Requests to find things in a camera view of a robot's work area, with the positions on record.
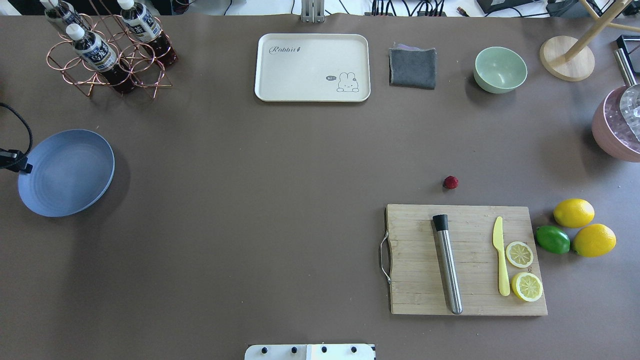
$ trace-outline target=wooden cutting board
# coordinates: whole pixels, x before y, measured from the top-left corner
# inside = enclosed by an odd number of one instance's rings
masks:
[[[529,268],[507,261],[509,282],[518,272],[531,272],[541,280],[529,209],[513,206],[387,205],[391,262],[391,313],[409,315],[453,315],[445,302],[445,291],[436,252],[432,218],[447,214],[462,315],[547,315],[542,295],[524,302],[516,295],[498,292],[498,255],[492,245],[493,225],[503,217],[504,246],[526,243],[534,254]]]

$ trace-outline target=yellow knife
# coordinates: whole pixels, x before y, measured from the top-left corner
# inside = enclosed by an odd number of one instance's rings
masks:
[[[507,262],[504,258],[504,238],[502,237],[502,217],[495,219],[493,226],[493,247],[498,251],[498,290],[502,296],[511,293],[509,289],[509,275],[507,274]]]

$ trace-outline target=rectangular tray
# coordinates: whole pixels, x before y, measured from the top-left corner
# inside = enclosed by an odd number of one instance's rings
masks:
[[[524,302],[511,291],[498,292],[498,255],[492,244],[493,225],[503,217],[504,245],[522,241],[533,251],[529,268],[507,263],[509,280],[531,272],[541,280],[529,209],[516,206],[387,205],[391,253],[391,313],[452,315],[447,308],[433,234],[434,215],[447,214],[462,315],[547,315],[545,295]]]
[[[254,91],[263,101],[364,101],[371,93],[367,39],[357,34],[263,35]]]

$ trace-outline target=metal scoop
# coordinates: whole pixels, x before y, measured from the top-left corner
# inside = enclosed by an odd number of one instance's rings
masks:
[[[616,50],[615,56],[622,78],[625,80],[625,84],[629,86],[620,97],[620,112],[627,125],[631,128],[631,132],[640,141],[640,85],[636,82],[624,50]]]

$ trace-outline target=green bowl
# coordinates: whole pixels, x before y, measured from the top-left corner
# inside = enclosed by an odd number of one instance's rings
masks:
[[[520,55],[505,47],[487,47],[476,56],[476,83],[493,94],[504,94],[524,83],[527,65]]]

